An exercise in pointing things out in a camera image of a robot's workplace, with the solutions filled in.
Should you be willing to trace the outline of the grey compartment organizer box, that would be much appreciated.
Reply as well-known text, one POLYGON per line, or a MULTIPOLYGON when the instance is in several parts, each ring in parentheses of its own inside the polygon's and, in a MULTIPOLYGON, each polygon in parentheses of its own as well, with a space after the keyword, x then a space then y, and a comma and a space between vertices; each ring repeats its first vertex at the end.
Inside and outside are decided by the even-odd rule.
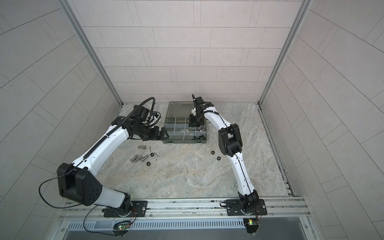
POLYGON ((205 132, 196 131, 195 127, 189 127, 189 116, 192 114, 194 107, 193 102, 169 102, 167 115, 165 118, 165 128, 169 134, 167 140, 163 140, 164 144, 197 144, 193 141, 193 137, 203 136, 204 140, 201 144, 205 144, 208 138, 208 127, 206 120, 204 127, 205 132))

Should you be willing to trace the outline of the silver spacer cluster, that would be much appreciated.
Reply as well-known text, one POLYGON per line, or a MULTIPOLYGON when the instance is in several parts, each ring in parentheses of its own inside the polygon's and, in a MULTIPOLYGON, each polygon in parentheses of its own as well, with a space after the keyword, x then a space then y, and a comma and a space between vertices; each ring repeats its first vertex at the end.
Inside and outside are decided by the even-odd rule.
MULTIPOLYGON (((138 146, 138 149, 145 150, 146 148, 147 148, 147 146, 145 146, 145 145, 138 146)), ((136 154, 132 159, 130 159, 130 161, 132 163, 135 163, 137 161, 144 162, 148 157, 149 157, 149 155, 143 156, 143 155, 136 154)))

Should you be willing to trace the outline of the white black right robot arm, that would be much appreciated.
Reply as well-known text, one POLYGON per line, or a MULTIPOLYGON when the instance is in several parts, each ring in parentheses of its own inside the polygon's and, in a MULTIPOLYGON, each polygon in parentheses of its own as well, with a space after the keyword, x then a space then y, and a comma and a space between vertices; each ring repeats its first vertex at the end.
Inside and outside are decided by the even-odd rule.
POLYGON ((192 96, 192 98, 194 103, 190 115, 192 124, 200 127, 204 120, 208 120, 218 130, 219 149, 228 157, 237 180, 241 210, 246 214, 252 213, 260 198, 244 163, 239 126, 225 120, 211 102, 205 102, 202 97, 192 96))

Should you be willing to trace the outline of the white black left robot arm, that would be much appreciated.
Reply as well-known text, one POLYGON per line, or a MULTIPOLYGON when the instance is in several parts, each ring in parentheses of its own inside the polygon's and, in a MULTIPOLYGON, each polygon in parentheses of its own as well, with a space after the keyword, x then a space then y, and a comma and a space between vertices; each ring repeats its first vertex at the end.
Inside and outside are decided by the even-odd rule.
POLYGON ((132 211, 129 194, 104 187, 96 178, 100 168, 128 139, 138 136, 142 141, 160 141, 168 137, 165 128, 156 124, 161 114, 143 106, 134 106, 129 116, 114 119, 106 133, 82 156, 57 169, 61 197, 81 205, 105 206, 108 211, 126 216, 132 211))

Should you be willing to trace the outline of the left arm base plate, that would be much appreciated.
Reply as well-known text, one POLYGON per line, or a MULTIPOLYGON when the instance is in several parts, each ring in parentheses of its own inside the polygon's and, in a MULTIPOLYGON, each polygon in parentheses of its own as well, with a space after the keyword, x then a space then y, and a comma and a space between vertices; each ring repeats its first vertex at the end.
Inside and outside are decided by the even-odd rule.
POLYGON ((145 216, 147 206, 147 201, 130 201, 124 202, 119 208, 106 207, 102 212, 105 218, 140 218, 145 216))

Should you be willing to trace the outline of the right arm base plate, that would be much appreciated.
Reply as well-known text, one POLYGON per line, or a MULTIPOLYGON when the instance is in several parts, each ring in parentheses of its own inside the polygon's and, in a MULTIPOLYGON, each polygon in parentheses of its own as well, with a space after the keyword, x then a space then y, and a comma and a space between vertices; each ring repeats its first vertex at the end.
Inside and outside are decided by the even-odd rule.
POLYGON ((241 203, 240 199, 228 199, 220 202, 227 210, 228 216, 266 216, 268 214, 265 201, 259 199, 256 204, 241 203))

